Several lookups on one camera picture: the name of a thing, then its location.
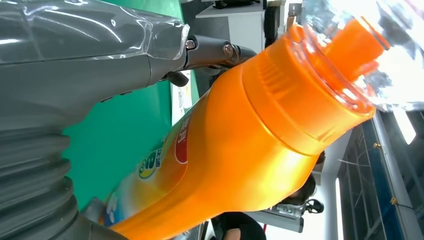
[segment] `bottle neck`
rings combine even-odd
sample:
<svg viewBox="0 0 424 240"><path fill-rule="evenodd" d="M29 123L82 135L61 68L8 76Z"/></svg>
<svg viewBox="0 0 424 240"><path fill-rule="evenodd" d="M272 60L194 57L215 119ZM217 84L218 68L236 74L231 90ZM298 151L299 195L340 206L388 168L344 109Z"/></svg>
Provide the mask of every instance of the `bottle neck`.
<svg viewBox="0 0 424 240"><path fill-rule="evenodd" d="M371 118L375 108L366 105L364 111L355 111L331 94L329 84L300 56L299 44L293 44L301 37L292 34L297 30L302 27L293 26L290 35L241 66L243 85L252 107L277 138L300 153L318 155Z"/></svg>

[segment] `clear plastic wrap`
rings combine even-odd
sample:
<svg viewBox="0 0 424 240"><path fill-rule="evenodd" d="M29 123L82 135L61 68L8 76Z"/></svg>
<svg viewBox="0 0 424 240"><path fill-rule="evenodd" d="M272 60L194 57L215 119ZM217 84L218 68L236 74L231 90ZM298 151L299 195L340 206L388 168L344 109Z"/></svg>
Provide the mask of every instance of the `clear plastic wrap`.
<svg viewBox="0 0 424 240"><path fill-rule="evenodd" d="M424 109L421 2L311 0L305 9L305 36L295 44L317 75L332 72L343 85L322 79L337 99L359 111L353 103L385 111Z"/></svg>
<svg viewBox="0 0 424 240"><path fill-rule="evenodd" d="M96 0L0 1L0 64L183 55L180 19Z"/></svg>

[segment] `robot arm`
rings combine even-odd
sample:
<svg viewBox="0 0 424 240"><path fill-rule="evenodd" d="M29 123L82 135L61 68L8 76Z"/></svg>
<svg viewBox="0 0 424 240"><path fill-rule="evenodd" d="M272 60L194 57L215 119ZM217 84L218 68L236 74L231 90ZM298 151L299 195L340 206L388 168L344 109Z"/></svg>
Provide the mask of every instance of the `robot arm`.
<svg viewBox="0 0 424 240"><path fill-rule="evenodd" d="M188 57L188 30L95 0L0 1L0 239L125 239L78 213L62 130L169 72L219 65Z"/></svg>

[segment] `bolt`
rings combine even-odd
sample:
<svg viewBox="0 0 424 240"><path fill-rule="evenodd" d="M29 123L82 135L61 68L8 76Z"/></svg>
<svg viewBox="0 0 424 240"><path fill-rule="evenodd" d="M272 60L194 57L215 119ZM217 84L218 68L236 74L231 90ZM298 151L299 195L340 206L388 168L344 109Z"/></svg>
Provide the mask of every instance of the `bolt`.
<svg viewBox="0 0 424 240"><path fill-rule="evenodd" d="M189 39L185 42L185 48L188 50L194 49L196 47L195 41Z"/></svg>
<svg viewBox="0 0 424 240"><path fill-rule="evenodd" d="M231 46L231 44L229 44L229 43L226 43L224 45L224 53L228 57L231 57L231 55L233 55L233 46Z"/></svg>

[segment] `green table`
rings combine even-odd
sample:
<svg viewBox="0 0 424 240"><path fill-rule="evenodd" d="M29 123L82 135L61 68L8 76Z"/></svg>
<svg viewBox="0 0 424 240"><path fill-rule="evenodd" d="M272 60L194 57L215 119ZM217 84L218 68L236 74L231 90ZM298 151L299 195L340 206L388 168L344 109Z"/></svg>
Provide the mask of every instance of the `green table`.
<svg viewBox="0 0 424 240"><path fill-rule="evenodd" d="M107 2L182 19L178 0L109 0ZM193 103L199 99L191 73ZM171 129L171 91L167 81L98 103L81 123L65 130L78 206L92 197L105 199L133 171L151 147Z"/></svg>

